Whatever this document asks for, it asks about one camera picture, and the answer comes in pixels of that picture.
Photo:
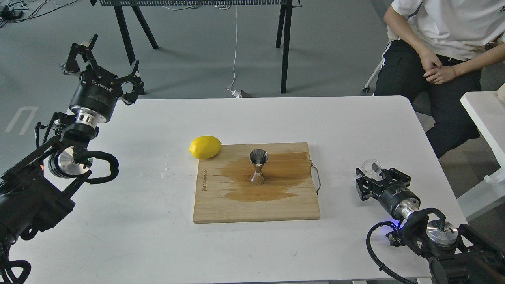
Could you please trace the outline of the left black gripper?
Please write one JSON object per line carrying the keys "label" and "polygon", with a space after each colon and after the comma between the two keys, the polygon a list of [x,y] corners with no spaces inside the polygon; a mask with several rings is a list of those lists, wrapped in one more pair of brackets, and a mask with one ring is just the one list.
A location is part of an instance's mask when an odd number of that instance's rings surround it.
{"label": "left black gripper", "polygon": [[[144,95],[144,82],[141,80],[138,66],[140,61],[134,60],[131,64],[130,74],[116,79],[118,86],[110,85],[115,75],[106,72],[92,53],[98,39],[94,34],[90,41],[81,44],[73,43],[67,60],[60,65],[63,74],[78,76],[79,86],[70,102],[69,110],[77,115],[76,122],[96,128],[98,123],[110,121],[115,109],[117,99],[125,105],[133,105],[140,95]],[[77,56],[81,56],[88,63],[86,70],[81,71]],[[132,84],[132,91],[122,94],[121,85]]]}

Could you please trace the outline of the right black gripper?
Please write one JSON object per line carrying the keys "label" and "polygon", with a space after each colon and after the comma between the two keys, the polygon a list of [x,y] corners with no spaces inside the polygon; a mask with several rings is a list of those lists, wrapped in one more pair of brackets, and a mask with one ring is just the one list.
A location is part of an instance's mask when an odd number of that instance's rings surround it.
{"label": "right black gripper", "polygon": [[366,176],[361,169],[356,168],[358,178],[355,186],[361,201],[375,198],[390,216],[398,221],[406,220],[409,215],[420,208],[420,199],[407,187],[411,185],[411,177],[395,169],[382,169],[382,179]]}

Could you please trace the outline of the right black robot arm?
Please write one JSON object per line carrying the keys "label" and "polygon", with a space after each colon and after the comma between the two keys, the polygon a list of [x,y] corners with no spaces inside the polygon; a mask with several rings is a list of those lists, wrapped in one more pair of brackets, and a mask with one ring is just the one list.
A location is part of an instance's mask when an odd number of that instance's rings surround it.
{"label": "right black robot arm", "polygon": [[384,221],[372,226],[366,237],[368,254],[390,277],[409,284],[411,281],[389,269],[375,254],[371,235],[381,226],[390,245],[408,246],[428,261],[435,284],[503,284],[504,251],[487,241],[467,224],[455,227],[438,209],[420,209],[420,199],[409,190],[410,176],[397,169],[381,169],[381,180],[375,180],[357,168],[356,188],[359,198],[377,200],[398,224]]}

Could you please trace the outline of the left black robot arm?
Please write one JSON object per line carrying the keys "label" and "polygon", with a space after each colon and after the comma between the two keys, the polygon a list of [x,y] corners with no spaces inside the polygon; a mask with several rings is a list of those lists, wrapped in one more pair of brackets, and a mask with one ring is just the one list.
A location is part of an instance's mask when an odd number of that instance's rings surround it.
{"label": "left black robot arm", "polygon": [[23,284],[31,264],[9,260],[18,238],[31,240],[54,228],[75,207],[72,196],[84,183],[97,185],[119,174],[115,156],[87,147],[99,134],[99,123],[110,121],[117,101],[132,105],[144,94],[144,83],[134,60],[128,75],[120,77],[99,66],[88,43],[71,45],[62,65],[64,74],[79,76],[69,104],[70,114],[56,112],[48,124],[35,128],[36,149],[1,176],[1,283]]}

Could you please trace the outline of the person's left hand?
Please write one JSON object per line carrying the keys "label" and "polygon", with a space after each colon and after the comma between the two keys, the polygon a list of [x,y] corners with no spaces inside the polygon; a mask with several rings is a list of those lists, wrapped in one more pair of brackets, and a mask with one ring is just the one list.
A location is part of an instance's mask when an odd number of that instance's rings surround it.
{"label": "person's left hand", "polygon": [[428,83],[438,85],[456,79],[458,74],[453,66],[441,66],[429,70],[423,76]]}

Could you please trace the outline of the person's right hand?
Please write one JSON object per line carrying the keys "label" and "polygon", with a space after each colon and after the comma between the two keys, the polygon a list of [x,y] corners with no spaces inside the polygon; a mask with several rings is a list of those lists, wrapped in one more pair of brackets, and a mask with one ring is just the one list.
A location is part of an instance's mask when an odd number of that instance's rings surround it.
{"label": "person's right hand", "polygon": [[443,66],[438,56],[429,48],[422,47],[416,49],[416,52],[420,57],[421,65],[425,72],[429,72],[433,69],[439,69]]}

